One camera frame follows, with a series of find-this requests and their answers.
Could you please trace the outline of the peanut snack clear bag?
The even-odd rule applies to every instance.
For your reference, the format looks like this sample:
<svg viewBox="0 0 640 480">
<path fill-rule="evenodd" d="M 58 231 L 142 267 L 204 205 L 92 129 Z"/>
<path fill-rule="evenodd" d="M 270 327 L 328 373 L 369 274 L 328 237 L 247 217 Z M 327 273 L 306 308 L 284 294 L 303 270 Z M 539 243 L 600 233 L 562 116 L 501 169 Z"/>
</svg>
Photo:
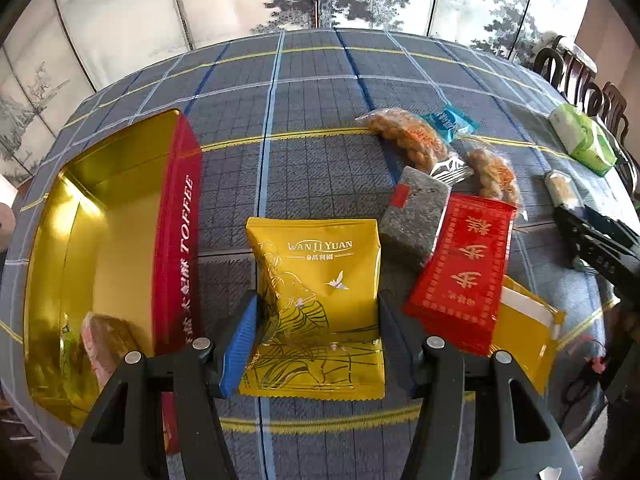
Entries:
<svg viewBox="0 0 640 480">
<path fill-rule="evenodd" d="M 425 119 L 403 108 L 378 108 L 356 118 L 384 139 L 393 141 L 417 170 L 446 185 L 472 177 L 474 170 Z"/>
</svg>

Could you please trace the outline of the pink patterned snack packet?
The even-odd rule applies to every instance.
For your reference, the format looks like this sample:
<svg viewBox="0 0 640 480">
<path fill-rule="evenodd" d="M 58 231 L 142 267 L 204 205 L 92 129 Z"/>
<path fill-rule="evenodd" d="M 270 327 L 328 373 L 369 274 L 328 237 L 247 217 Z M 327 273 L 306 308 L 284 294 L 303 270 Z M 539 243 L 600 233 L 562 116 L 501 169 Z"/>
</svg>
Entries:
<svg viewBox="0 0 640 480">
<path fill-rule="evenodd" d="M 129 323 L 111 315 L 88 312 L 80 333 L 99 390 L 105 387 L 127 353 L 141 350 Z"/>
</svg>

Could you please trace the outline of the plaid blue tablecloth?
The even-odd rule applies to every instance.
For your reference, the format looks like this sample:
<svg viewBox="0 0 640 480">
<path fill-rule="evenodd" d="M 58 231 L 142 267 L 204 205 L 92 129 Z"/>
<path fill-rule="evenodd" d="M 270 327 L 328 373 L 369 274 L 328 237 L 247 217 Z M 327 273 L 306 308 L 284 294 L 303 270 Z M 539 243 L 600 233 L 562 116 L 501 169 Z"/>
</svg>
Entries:
<svg viewBox="0 0 640 480">
<path fill-rule="evenodd" d="M 20 203 L 1 285 L 1 385 L 36 450 L 60 471 L 73 445 L 69 426 L 30 397 L 23 359 L 23 297 L 43 200 L 66 162 L 118 129 L 161 110 L 188 116 L 204 148 L 200 283 L 205 321 L 228 313 L 256 278 L 244 224 L 252 214 L 283 218 L 382 214 L 401 162 L 356 118 L 375 107 L 418 114 L 452 105 L 518 174 L 526 217 L 512 237 L 508 273 L 565 315 L 548 402 L 578 442 L 601 411 L 594 392 L 567 408 L 561 394 L 605 340 L 610 284 L 576 271 L 552 218 L 544 175 L 570 174 L 584 199 L 636 224 L 615 172 L 600 177 L 564 152 L 548 123 L 559 93 L 539 76 L 451 42 L 397 32 L 315 29 L 215 44 L 140 68 L 90 96 L 65 102 L 50 133 L 27 107 L 9 49 L 1 52 L 1 168 L 32 180 Z"/>
</svg>

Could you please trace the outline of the green tissue pack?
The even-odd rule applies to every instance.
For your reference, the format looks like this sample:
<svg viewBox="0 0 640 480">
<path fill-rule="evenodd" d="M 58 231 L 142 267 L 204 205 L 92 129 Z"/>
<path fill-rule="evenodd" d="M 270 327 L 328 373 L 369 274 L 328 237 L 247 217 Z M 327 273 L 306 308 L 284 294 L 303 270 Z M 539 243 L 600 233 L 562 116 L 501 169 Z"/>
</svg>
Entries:
<svg viewBox="0 0 640 480">
<path fill-rule="evenodd" d="M 617 157 L 604 130 L 576 107 L 560 104 L 549 114 L 548 121 L 571 158 L 600 177 L 615 166 Z"/>
</svg>

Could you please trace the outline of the red gold toffee tin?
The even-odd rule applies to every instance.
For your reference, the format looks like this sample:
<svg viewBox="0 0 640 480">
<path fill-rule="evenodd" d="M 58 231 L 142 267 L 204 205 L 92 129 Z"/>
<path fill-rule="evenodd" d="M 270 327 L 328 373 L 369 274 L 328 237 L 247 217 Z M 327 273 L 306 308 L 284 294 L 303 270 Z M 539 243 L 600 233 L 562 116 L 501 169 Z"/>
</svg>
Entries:
<svg viewBox="0 0 640 480">
<path fill-rule="evenodd" d="M 62 378 L 64 314 L 79 336 L 88 312 L 127 321 L 147 356 L 201 335 L 201 168 L 188 118 L 165 110 L 81 144 L 54 175 L 28 260 L 24 362 L 32 400 L 65 425 L 80 427 L 100 390 L 82 339 L 81 378 Z"/>
</svg>

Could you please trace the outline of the red snack packet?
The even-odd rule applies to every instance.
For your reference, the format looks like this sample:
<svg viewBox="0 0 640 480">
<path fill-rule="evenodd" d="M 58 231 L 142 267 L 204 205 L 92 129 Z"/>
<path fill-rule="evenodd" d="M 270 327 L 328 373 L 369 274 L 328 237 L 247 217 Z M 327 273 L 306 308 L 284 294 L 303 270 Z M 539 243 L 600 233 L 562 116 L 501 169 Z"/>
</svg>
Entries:
<svg viewBox="0 0 640 480">
<path fill-rule="evenodd" d="M 430 335 L 487 356 L 492 341 L 516 208 L 451 194 L 434 254 L 402 307 Z"/>
</svg>

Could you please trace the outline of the yellow Wanjiyuan snack pouch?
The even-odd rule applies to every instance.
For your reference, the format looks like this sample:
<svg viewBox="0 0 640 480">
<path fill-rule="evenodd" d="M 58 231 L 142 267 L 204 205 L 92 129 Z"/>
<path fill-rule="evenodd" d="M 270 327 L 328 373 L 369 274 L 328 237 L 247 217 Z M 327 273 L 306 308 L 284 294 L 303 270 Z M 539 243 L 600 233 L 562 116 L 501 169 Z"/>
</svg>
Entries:
<svg viewBox="0 0 640 480">
<path fill-rule="evenodd" d="M 240 393 L 323 401 L 384 398 L 376 221 L 252 217 L 246 232 L 265 318 Z"/>
</svg>

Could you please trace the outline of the dark wooden chair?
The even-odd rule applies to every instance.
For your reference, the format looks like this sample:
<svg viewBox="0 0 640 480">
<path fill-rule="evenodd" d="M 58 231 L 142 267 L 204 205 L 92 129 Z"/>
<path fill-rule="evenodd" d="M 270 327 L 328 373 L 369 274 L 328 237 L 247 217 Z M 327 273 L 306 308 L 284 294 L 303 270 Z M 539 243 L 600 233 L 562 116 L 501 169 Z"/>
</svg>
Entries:
<svg viewBox="0 0 640 480">
<path fill-rule="evenodd" d="M 629 120 L 625 115 L 627 100 L 611 81 L 603 88 L 589 81 L 585 91 L 587 115 L 599 118 L 604 128 L 612 134 L 617 145 L 628 155 L 625 140 L 629 131 Z"/>
<path fill-rule="evenodd" d="M 585 102 L 588 84 L 598 72 L 596 62 L 581 47 L 554 32 L 537 50 L 533 70 L 574 105 Z"/>
</svg>

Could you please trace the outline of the blue candy wrapper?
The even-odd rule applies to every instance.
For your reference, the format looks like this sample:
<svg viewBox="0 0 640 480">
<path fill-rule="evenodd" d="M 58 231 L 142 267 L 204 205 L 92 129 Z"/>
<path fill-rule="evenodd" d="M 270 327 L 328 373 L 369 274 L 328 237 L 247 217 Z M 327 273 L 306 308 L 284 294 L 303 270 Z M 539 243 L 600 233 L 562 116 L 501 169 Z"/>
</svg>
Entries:
<svg viewBox="0 0 640 480">
<path fill-rule="evenodd" d="M 445 105 L 440 112 L 428 113 L 421 118 L 447 143 L 454 142 L 462 134 L 472 134 L 480 128 L 480 125 L 471 117 L 452 105 Z"/>
</svg>

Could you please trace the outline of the small green snack packet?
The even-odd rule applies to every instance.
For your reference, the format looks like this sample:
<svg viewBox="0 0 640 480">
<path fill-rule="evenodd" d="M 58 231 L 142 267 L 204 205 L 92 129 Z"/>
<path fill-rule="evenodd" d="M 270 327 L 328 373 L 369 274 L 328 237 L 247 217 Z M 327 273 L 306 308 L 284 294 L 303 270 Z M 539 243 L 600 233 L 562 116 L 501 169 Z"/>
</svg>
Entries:
<svg viewBox="0 0 640 480">
<path fill-rule="evenodd" d="M 70 318 L 64 314 L 60 330 L 60 370 L 66 385 L 76 386 L 81 378 L 81 369 L 81 336 L 77 330 L 73 330 Z"/>
</svg>

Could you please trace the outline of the yellow packet silver strip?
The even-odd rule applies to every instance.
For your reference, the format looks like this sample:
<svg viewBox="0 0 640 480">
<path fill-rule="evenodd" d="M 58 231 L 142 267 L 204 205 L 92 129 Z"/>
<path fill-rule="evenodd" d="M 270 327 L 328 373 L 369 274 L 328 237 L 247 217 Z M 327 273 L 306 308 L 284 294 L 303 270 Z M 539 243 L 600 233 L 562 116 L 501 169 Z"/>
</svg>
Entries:
<svg viewBox="0 0 640 480">
<path fill-rule="evenodd" d="M 565 313 L 550 306 L 508 276 L 503 277 L 498 318 L 489 353 L 507 351 L 544 396 Z"/>
</svg>

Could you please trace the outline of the painted folding screen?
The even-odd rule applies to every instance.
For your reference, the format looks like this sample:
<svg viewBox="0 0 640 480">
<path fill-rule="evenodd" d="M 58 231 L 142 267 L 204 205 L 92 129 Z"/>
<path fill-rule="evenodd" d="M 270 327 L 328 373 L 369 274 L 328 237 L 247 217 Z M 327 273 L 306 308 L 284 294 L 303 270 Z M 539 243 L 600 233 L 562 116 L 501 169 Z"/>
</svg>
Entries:
<svg viewBox="0 0 640 480">
<path fill-rule="evenodd" d="M 80 103 L 216 42 L 304 28 L 408 32 L 522 62 L 575 37 L 588 0 L 27 0 L 1 36 L 1 172 L 28 179 Z"/>
</svg>

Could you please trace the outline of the round stone disc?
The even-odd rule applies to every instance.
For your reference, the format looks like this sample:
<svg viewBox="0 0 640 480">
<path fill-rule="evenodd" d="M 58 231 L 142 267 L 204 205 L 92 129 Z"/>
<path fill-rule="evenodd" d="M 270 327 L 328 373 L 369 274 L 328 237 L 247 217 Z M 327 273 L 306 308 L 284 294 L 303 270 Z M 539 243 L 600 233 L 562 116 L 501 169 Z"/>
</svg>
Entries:
<svg viewBox="0 0 640 480">
<path fill-rule="evenodd" d="M 15 216 L 12 208 L 5 203 L 0 204 L 0 252 L 6 252 L 10 246 L 15 230 Z"/>
</svg>

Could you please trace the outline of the grey sesame cake packet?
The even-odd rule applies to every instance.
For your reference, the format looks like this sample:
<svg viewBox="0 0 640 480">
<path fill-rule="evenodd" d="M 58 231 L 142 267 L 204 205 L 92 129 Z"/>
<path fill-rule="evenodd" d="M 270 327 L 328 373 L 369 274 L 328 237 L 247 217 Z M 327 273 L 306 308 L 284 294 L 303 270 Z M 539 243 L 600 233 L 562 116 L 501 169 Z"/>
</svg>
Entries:
<svg viewBox="0 0 640 480">
<path fill-rule="evenodd" d="M 434 254 L 450 197 L 450 187 L 405 166 L 378 234 L 383 255 L 420 272 Z"/>
</svg>

